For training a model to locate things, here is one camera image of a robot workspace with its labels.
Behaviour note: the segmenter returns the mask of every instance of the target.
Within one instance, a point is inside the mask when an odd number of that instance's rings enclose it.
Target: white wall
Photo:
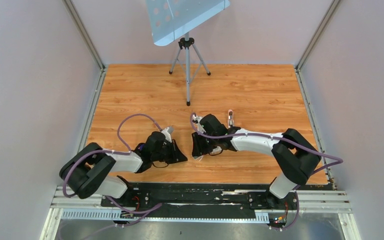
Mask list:
[[[61,0],[0,0],[0,240],[39,238],[98,77]]]
[[[145,2],[73,0],[106,64],[172,61],[179,45],[153,44]],[[191,31],[208,63],[298,63],[331,0],[230,2],[226,10]],[[191,57],[198,60],[195,53]]]
[[[384,239],[384,1],[342,1],[303,75],[362,239]]]

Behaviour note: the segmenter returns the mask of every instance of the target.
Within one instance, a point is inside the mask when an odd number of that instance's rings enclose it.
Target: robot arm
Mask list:
[[[74,163],[81,157],[99,151],[100,153],[86,157],[74,169],[68,185],[80,199],[88,198],[92,194],[119,199],[132,189],[123,177],[109,176],[110,172],[142,173],[155,161],[174,164],[188,160],[172,139],[172,132],[172,127],[166,127],[161,132],[154,131],[146,142],[139,143],[133,151],[123,154],[104,149],[95,142],[89,143],[62,167],[59,176],[65,179]]]
[[[192,156],[195,159],[221,150],[252,151],[274,157],[282,173],[270,184],[269,192],[278,200],[283,199],[297,185],[305,185],[321,159],[320,156],[300,148],[296,148],[296,152],[292,153],[291,150],[295,146],[278,139],[289,139],[315,150],[298,131],[292,128],[284,133],[254,132],[237,126],[226,128],[212,114],[204,117],[195,115],[192,121],[197,125],[197,130],[207,136],[221,137],[230,135],[223,138],[209,138],[197,132],[192,133]]]

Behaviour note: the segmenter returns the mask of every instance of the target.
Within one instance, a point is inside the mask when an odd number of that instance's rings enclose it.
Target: tripod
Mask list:
[[[204,59],[203,57],[201,56],[200,54],[200,51],[198,50],[198,48],[194,45],[195,43],[195,40],[192,38],[192,37],[189,37],[189,32],[185,33],[184,34],[184,37],[182,37],[180,39],[180,41],[178,42],[179,44],[179,49],[177,51],[177,54],[176,54],[176,57],[174,58],[173,60],[173,64],[171,65],[171,69],[170,71],[168,72],[169,74],[172,74],[173,73],[173,69],[175,68],[175,65],[177,62],[179,62],[181,68],[183,69],[183,71],[186,73],[186,105],[187,106],[190,106],[191,105],[191,97],[190,97],[190,92],[189,92],[189,86],[190,84],[192,83],[192,81],[194,80],[195,76],[197,75],[198,73],[198,70],[200,69],[201,65],[204,66],[205,68],[205,71],[206,71],[206,74],[208,76],[211,75],[211,72],[210,70],[208,70],[208,67],[207,65],[205,64],[204,62]],[[192,78],[191,78],[191,60],[190,60],[190,53],[189,53],[189,47],[192,46],[193,49],[195,50],[195,53],[196,55],[198,55],[198,58],[200,60],[200,63],[199,63],[199,66],[198,68],[196,69],[195,73],[193,74]],[[183,68],[183,65],[182,63],[179,61],[179,54],[180,54],[180,51],[184,48],[185,52],[186,52],[186,71],[185,69]]]

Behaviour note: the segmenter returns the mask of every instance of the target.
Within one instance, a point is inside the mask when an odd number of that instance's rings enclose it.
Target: wood grain floor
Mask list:
[[[201,69],[191,84],[191,106],[186,106],[185,75],[179,65],[172,75],[166,64],[113,64],[103,83],[88,142],[126,151],[117,138],[120,122],[144,113],[162,128],[173,126],[172,137],[187,162],[144,173],[119,172],[132,182],[249,183],[269,184],[280,172],[273,157],[253,152],[225,151],[218,156],[192,158],[193,132],[189,116],[215,115],[223,124],[234,111],[235,125],[250,131],[278,133],[297,129],[310,143],[315,140],[292,65],[210,64],[211,76]],[[121,137],[131,148],[144,142],[156,127],[145,117],[128,120]],[[326,184],[324,172],[309,184]]]

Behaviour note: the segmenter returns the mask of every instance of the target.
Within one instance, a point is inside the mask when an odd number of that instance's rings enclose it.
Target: tripod leg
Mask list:
[[[204,59],[203,59],[203,57],[201,56],[200,51],[199,51],[198,48],[195,46],[195,44],[193,44],[192,47],[193,47],[193,49],[195,50],[196,55],[198,55],[199,60],[201,60],[202,65],[203,65],[204,68],[205,68],[206,74],[207,74],[208,76],[210,76],[210,75],[211,75],[211,72],[210,72],[210,70],[208,69],[207,65],[205,64]]]
[[[186,105],[191,105],[191,97],[189,96],[189,83],[191,82],[191,62],[189,59],[189,47],[184,48],[186,52]]]
[[[173,70],[175,69],[176,62],[177,62],[178,59],[179,59],[180,50],[181,50],[180,48],[177,50],[176,57],[174,58],[174,60],[173,60],[173,64],[171,65],[170,71],[168,72],[169,74],[172,74],[172,73],[173,73]]]

